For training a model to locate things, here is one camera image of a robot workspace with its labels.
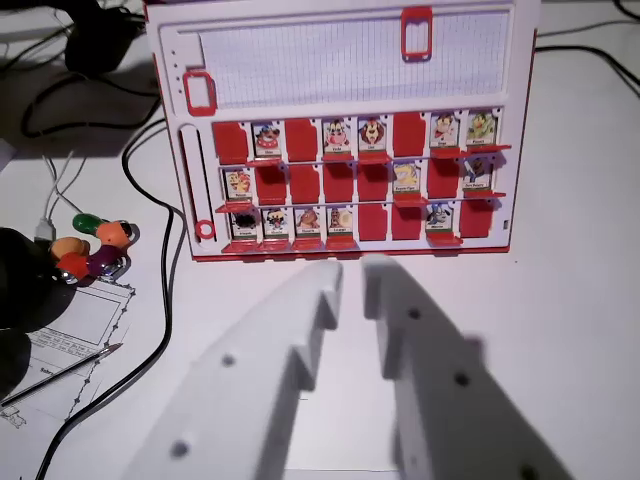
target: character card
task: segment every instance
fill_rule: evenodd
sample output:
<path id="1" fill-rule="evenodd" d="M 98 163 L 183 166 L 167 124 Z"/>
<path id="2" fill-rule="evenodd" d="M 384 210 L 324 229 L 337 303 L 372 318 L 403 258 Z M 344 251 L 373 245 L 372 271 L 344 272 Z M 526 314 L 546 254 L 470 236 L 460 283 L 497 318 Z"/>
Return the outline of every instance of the character card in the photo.
<path id="1" fill-rule="evenodd" d="M 441 112 L 431 115 L 429 133 L 429 146 L 431 148 L 456 147 L 459 133 L 460 121 L 453 112 Z"/>
<path id="2" fill-rule="evenodd" d="M 427 232 L 453 231 L 453 208 L 448 203 L 427 205 Z"/>
<path id="3" fill-rule="evenodd" d="M 467 145 L 493 145 L 496 143 L 498 118 L 491 110 L 469 112 Z"/>
<path id="4" fill-rule="evenodd" d="M 327 207 L 327 234 L 353 234 L 353 213 L 349 207 Z"/>
<path id="5" fill-rule="evenodd" d="M 275 122 L 252 123 L 253 147 L 256 157 L 278 157 L 280 148 L 280 129 Z"/>
<path id="6" fill-rule="evenodd" d="M 287 211 L 283 208 L 262 210 L 264 238 L 289 238 Z"/>
<path id="7" fill-rule="evenodd" d="M 320 236 L 320 209 L 318 207 L 294 209 L 296 237 Z"/>
<path id="8" fill-rule="evenodd" d="M 343 118 L 322 121 L 324 153 L 351 152 L 351 127 Z"/>
<path id="9" fill-rule="evenodd" d="M 380 152 L 387 149 L 387 125 L 380 117 L 358 119 L 358 150 Z"/>
<path id="10" fill-rule="evenodd" d="M 393 164 L 393 193 L 419 193 L 420 167 L 415 163 Z"/>
<path id="11" fill-rule="evenodd" d="M 251 176 L 248 168 L 224 170 L 224 187 L 229 200 L 251 200 Z"/>
<path id="12" fill-rule="evenodd" d="M 258 238 L 256 217 L 251 213 L 230 213 L 231 238 L 250 240 Z"/>
<path id="13" fill-rule="evenodd" d="M 465 175 L 462 190 L 490 190 L 493 165 L 484 158 L 473 158 L 464 162 Z"/>

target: paper sheet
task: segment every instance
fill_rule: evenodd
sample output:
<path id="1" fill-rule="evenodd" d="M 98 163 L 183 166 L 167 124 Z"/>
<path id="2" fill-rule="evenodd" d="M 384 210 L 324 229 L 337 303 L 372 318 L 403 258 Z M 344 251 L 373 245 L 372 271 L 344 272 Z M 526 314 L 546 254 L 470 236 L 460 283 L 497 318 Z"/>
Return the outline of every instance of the paper sheet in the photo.
<path id="1" fill-rule="evenodd" d="M 14 392 L 105 345 L 122 342 L 131 322 L 124 313 L 134 294 L 129 286 L 99 281 L 78 288 L 67 309 L 55 321 L 29 334 L 29 369 Z M 102 374 L 100 362 L 88 365 L 0 411 L 3 480 L 35 477 L 51 439 L 67 418 L 95 397 Z"/>
<path id="2" fill-rule="evenodd" d="M 426 27 L 412 27 L 417 47 Z M 218 108 L 230 109 L 497 93 L 508 27 L 506 11 L 436 15 L 423 62 L 403 60 L 399 18 L 234 27 L 200 41 Z"/>

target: black cable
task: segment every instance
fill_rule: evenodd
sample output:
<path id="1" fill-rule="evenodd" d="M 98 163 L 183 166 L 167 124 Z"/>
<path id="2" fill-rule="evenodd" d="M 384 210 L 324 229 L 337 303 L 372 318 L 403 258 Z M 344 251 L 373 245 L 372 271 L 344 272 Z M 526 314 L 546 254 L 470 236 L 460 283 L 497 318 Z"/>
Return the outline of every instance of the black cable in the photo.
<path id="1" fill-rule="evenodd" d="M 42 464 L 40 465 L 40 469 L 38 470 L 38 474 L 36 475 L 35 480 L 43 480 L 45 478 L 47 474 L 47 470 L 49 469 L 49 465 L 51 464 L 53 455 L 55 454 L 58 446 L 60 445 L 64 437 L 71 430 L 73 430 L 73 428 L 76 427 L 80 422 L 90 417 L 92 414 L 94 414 L 96 411 L 102 408 L 106 403 L 112 400 L 115 394 L 122 393 L 126 388 L 133 385 L 135 381 L 137 381 L 142 375 L 144 375 L 144 373 L 147 372 L 149 368 L 153 366 L 153 364 L 155 364 L 155 362 L 164 353 L 165 349 L 167 348 L 171 340 L 171 333 L 173 328 L 173 315 L 172 315 L 173 279 L 174 279 L 174 272 L 175 272 L 175 266 L 177 264 L 178 254 L 180 251 L 180 247 L 182 246 L 182 241 L 184 240 L 184 237 L 185 237 L 186 223 L 184 223 L 184 217 L 182 216 L 182 213 L 179 210 L 177 210 L 175 207 L 169 205 L 168 203 L 163 202 L 162 200 L 157 199 L 156 197 L 148 193 L 133 178 L 133 176 L 131 175 L 131 171 L 129 170 L 129 160 L 130 160 L 131 154 L 135 150 L 137 150 L 140 146 L 142 146 L 144 143 L 146 143 L 148 140 L 150 140 L 152 137 L 157 135 L 159 132 L 155 132 L 154 134 L 145 138 L 138 145 L 136 145 L 136 143 L 140 140 L 140 138 L 146 132 L 148 132 L 149 130 L 151 130 L 152 128 L 154 128 L 155 126 L 163 122 L 166 122 L 166 120 L 160 119 L 150 123 L 149 125 L 144 127 L 140 132 L 138 132 L 138 134 L 131 140 L 131 142 L 129 142 L 129 144 L 125 147 L 124 151 L 122 152 L 122 169 L 124 171 L 125 176 L 133 186 L 133 188 L 135 188 L 140 194 L 142 194 L 144 197 L 146 197 L 156 205 L 160 205 L 161 207 L 165 208 L 168 213 L 167 224 L 164 231 L 164 238 L 162 240 L 162 251 L 160 254 L 162 301 L 163 301 L 164 312 L 165 312 L 164 335 L 158 347 L 140 365 L 138 365 L 126 377 L 124 377 L 123 379 L 118 381 L 115 385 L 113 385 L 111 388 L 109 388 L 107 391 L 105 391 L 102 395 L 100 395 L 91 403 L 89 403 L 82 410 L 80 410 L 75 415 L 70 417 L 67 421 L 65 421 L 65 423 L 62 425 L 62 427 L 60 427 L 60 429 L 54 436 L 51 444 L 49 445 L 49 448 L 47 449 L 44 459 L 42 460 Z M 183 219 L 183 229 L 182 229 L 182 234 L 180 236 L 180 239 L 178 241 L 176 253 L 172 261 L 171 273 L 169 276 L 167 276 L 167 250 L 169 245 L 169 239 L 171 236 L 171 227 L 173 225 L 174 214 L 178 214 Z"/>
<path id="2" fill-rule="evenodd" d="M 565 30 L 553 30 L 551 32 L 542 32 L 538 33 L 537 37 L 545 38 L 554 37 L 556 35 L 568 35 L 570 33 L 586 32 L 588 30 L 593 30 L 594 28 L 607 27 L 609 25 L 638 25 L 638 22 L 634 20 L 609 20 L 607 22 L 592 23 L 590 25 L 584 25 L 582 27 L 567 28 Z"/>
<path id="3" fill-rule="evenodd" d="M 33 45 L 25 48 L 24 50 L 22 50 L 18 55 L 16 55 L 15 57 L 13 57 L 11 60 L 9 60 L 7 63 L 5 63 L 4 65 L 0 66 L 0 73 L 4 73 L 7 70 L 9 70 L 12 66 L 14 66 L 16 63 L 18 63 L 20 61 L 20 59 L 22 59 L 22 57 L 24 57 L 27 53 L 32 52 L 33 50 L 35 50 L 36 48 L 40 47 L 41 45 L 44 45 L 45 43 L 53 40 L 54 38 L 56 38 L 59 35 L 62 35 L 64 32 L 66 32 L 72 25 L 67 25 L 64 26 L 58 30 L 56 30 L 55 32 L 47 35 L 46 37 L 44 37 L 42 40 L 40 40 L 37 43 L 34 43 Z"/>
<path id="4" fill-rule="evenodd" d="M 50 85 L 49 87 L 44 89 L 42 92 L 40 92 L 36 96 L 36 98 L 29 104 L 24 114 L 22 115 L 22 120 L 20 121 L 20 132 L 22 133 L 22 135 L 24 135 L 27 138 L 38 138 L 38 137 L 59 132 L 61 130 L 68 130 L 71 128 L 80 128 L 80 127 L 107 128 L 112 130 L 134 130 L 146 125 L 146 123 L 151 119 L 151 117 L 153 116 L 157 108 L 160 106 L 160 96 L 158 95 L 158 93 L 139 92 L 136 90 L 131 90 L 129 88 L 117 85 L 113 83 L 111 80 L 107 80 L 106 78 L 103 78 L 103 77 L 91 77 L 88 80 L 93 80 L 93 81 L 103 83 L 110 87 L 117 88 L 118 90 L 121 90 L 123 92 L 130 93 L 132 95 L 155 98 L 155 101 L 153 102 L 153 105 L 151 106 L 151 108 L 149 109 L 149 112 L 145 115 L 145 117 L 142 120 L 134 123 L 117 124 L 117 123 L 107 123 L 107 122 L 68 122 L 68 123 L 63 123 L 61 125 L 55 125 L 53 127 L 39 129 L 36 131 L 32 131 L 29 129 L 29 123 L 30 123 L 31 117 L 33 116 L 33 113 L 39 104 L 41 104 L 49 96 L 51 96 L 58 90 L 61 90 L 62 88 L 66 87 L 67 85 L 84 82 L 87 79 L 88 78 L 83 75 L 74 73 L 54 83 L 53 85 Z"/>
<path id="5" fill-rule="evenodd" d="M 49 65 L 50 63 L 55 62 L 57 59 L 59 59 L 60 57 L 62 57 L 64 55 L 64 48 L 62 50 L 60 50 L 58 53 L 50 56 L 49 58 L 47 58 L 46 60 L 42 60 L 39 63 L 36 63 L 35 65 L 29 65 L 28 67 L 22 67 L 22 68 L 12 68 L 10 70 L 10 72 L 32 72 L 34 70 L 37 70 L 39 68 L 42 68 L 46 65 Z"/>
<path id="6" fill-rule="evenodd" d="M 622 5 L 621 0 L 613 0 L 613 5 L 623 14 L 629 18 L 633 18 L 636 22 L 640 22 L 640 15 L 633 13 L 631 10 L 628 10 L 624 5 Z"/>
<path id="7" fill-rule="evenodd" d="M 603 59 L 613 69 L 613 71 L 622 79 L 629 89 L 640 98 L 640 93 L 636 87 L 640 87 L 640 79 L 635 76 L 627 67 L 622 65 L 609 53 L 595 47 L 587 45 L 548 45 L 544 47 L 536 47 L 536 53 L 554 52 L 554 51 L 581 51 L 588 52 Z"/>

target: green plug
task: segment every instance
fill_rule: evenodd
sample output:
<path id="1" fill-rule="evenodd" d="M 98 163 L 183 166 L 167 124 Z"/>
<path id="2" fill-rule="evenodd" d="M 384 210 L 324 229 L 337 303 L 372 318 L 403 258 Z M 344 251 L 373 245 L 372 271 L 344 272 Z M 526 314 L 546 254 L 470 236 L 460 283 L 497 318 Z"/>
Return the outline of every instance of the green plug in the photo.
<path id="1" fill-rule="evenodd" d="M 98 227 L 103 223 L 104 221 L 101 218 L 91 215 L 90 213 L 79 213 L 73 217 L 73 228 L 81 233 L 93 235 L 94 237 L 96 230 L 98 230 Z"/>

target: red ledge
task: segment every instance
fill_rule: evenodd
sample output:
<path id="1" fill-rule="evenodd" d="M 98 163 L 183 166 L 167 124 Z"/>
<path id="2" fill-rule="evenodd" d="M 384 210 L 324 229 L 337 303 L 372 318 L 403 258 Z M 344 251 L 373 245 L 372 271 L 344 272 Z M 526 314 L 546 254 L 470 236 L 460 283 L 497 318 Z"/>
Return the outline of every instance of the red ledge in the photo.
<path id="1" fill-rule="evenodd" d="M 245 165 L 247 157 L 220 157 L 220 166 L 230 167 L 233 165 Z"/>
<path id="2" fill-rule="evenodd" d="M 475 155 L 477 153 L 495 153 L 502 150 L 509 150 L 511 145 L 469 145 L 467 146 L 467 153 L 469 155 Z"/>
<path id="3" fill-rule="evenodd" d="M 286 238 L 267 239 L 260 244 L 258 250 L 261 252 L 280 252 L 289 248 L 289 240 Z"/>
<path id="4" fill-rule="evenodd" d="M 231 240 L 231 243 L 222 249 L 222 253 L 246 253 L 257 247 L 258 242 L 255 240 Z"/>
<path id="5" fill-rule="evenodd" d="M 247 162 L 247 167 L 249 168 L 259 168 L 259 167 L 277 167 L 282 163 L 282 158 L 274 157 L 274 158 L 256 158 L 255 160 L 251 160 Z"/>
<path id="6" fill-rule="evenodd" d="M 451 158 L 468 157 L 467 152 L 463 152 L 459 147 L 436 147 L 431 149 L 431 157 L 439 160 L 446 160 Z"/>
<path id="7" fill-rule="evenodd" d="M 356 242 L 351 235 L 337 235 L 327 238 L 327 250 L 350 250 L 356 248 Z"/>
<path id="8" fill-rule="evenodd" d="M 327 163 L 353 162 L 353 155 L 350 153 L 325 153 L 322 161 Z"/>
<path id="9" fill-rule="evenodd" d="M 225 202 L 221 207 L 216 208 L 216 213 L 241 213 L 251 210 L 251 202 Z"/>
<path id="10" fill-rule="evenodd" d="M 386 165 L 391 162 L 387 152 L 360 152 L 358 163 L 362 165 Z"/>
<path id="11" fill-rule="evenodd" d="M 299 238 L 295 242 L 293 242 L 293 245 L 291 246 L 291 249 L 296 252 L 306 252 L 307 250 L 320 250 L 321 248 L 322 248 L 322 240 L 320 240 L 320 237 Z"/>
<path id="12" fill-rule="evenodd" d="M 427 233 L 427 241 L 436 247 L 459 247 L 462 239 L 456 237 L 452 232 Z"/>
<path id="13" fill-rule="evenodd" d="M 483 198 L 502 198 L 506 196 L 507 196 L 506 193 L 492 192 L 487 190 L 474 190 L 474 191 L 464 192 L 464 198 L 483 199 Z"/>
<path id="14" fill-rule="evenodd" d="M 481 153 L 496 153 L 510 148 L 511 145 L 476 145 L 468 146 L 466 151 L 462 151 L 460 147 L 435 147 L 431 149 L 430 155 L 431 158 L 445 160 L 451 158 L 466 158 Z"/>
<path id="15" fill-rule="evenodd" d="M 398 208 L 424 207 L 429 201 L 420 194 L 399 194 L 393 196 L 393 204 Z"/>

